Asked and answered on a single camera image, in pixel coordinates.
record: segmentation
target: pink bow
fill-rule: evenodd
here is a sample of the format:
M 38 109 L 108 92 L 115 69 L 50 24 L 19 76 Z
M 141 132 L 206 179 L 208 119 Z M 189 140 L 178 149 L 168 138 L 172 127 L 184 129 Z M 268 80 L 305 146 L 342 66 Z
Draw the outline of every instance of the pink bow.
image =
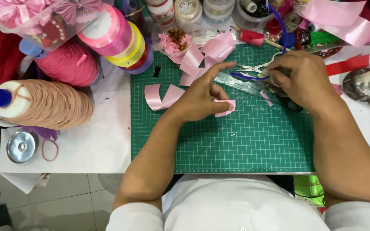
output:
M 54 0 L 0 0 L 0 20 L 8 23 L 9 27 L 22 25 L 30 18 L 45 10 Z M 25 34 L 41 33 L 44 26 L 51 19 L 51 12 L 46 12 L 30 25 Z
M 85 20 L 78 20 L 77 12 L 86 9 L 88 12 L 84 14 L 94 14 L 89 18 L 94 18 L 96 13 L 101 11 L 101 0 L 70 0 L 60 5 L 55 9 L 55 12 L 60 14 L 68 25 L 74 25 L 76 21 L 79 23 Z

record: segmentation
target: purple fabric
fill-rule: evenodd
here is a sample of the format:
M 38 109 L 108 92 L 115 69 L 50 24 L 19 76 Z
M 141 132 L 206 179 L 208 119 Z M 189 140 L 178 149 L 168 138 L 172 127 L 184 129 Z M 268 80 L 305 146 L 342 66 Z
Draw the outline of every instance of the purple fabric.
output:
M 51 137 L 55 140 L 58 139 L 58 132 L 54 129 L 37 127 L 37 126 L 23 126 L 20 127 L 26 132 L 35 132 L 37 135 L 40 135 L 42 138 L 49 140 Z

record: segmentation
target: metal lid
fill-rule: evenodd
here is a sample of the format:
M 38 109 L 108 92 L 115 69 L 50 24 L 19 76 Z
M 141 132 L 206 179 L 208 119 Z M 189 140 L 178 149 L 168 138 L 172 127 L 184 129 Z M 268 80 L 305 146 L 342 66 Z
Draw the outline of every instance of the metal lid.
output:
M 19 130 L 8 140 L 8 158 L 14 163 L 21 164 L 32 157 L 37 150 L 37 146 L 38 136 L 35 133 Z

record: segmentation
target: plastic box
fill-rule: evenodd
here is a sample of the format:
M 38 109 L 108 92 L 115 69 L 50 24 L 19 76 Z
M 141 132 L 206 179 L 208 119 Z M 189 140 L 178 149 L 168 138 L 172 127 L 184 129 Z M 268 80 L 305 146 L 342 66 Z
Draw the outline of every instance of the plastic box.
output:
M 103 13 L 101 3 L 113 5 L 113 0 L 41 0 L 38 3 L 24 0 L 24 3 L 20 4 L 15 2 L 20 1 L 0 0 L 0 14 L 5 14 L 0 17 L 0 30 L 17 34 L 46 51 L 56 49 L 98 18 Z

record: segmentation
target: wooden stick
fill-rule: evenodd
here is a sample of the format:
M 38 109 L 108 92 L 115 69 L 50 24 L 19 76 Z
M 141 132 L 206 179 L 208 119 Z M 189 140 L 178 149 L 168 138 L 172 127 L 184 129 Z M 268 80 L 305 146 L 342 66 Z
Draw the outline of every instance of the wooden stick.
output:
M 269 41 L 269 40 L 264 40 L 264 42 L 266 43 L 266 44 L 268 44 L 268 45 L 271 45 L 271 46 L 273 46 L 273 47 L 275 47 L 276 49 L 280 49 L 280 50 L 283 50 L 284 49 L 284 47 L 283 46 L 281 46 L 281 45 L 279 45 L 279 44 L 277 44 L 277 43 L 274 43 L 273 41 Z

